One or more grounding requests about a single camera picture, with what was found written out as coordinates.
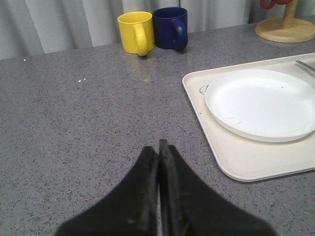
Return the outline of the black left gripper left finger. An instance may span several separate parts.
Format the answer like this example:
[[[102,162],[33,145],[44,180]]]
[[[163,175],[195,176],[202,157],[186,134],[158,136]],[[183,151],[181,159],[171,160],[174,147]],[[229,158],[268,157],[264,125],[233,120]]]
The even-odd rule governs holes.
[[[158,154],[143,147],[124,179],[101,201],[63,223],[58,236],[155,236]]]

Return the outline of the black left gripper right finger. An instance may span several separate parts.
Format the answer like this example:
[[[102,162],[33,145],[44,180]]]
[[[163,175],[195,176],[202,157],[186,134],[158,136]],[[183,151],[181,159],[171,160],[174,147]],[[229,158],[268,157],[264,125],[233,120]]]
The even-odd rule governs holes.
[[[159,189],[165,236],[274,236],[264,220],[212,190],[175,146],[159,142]]]

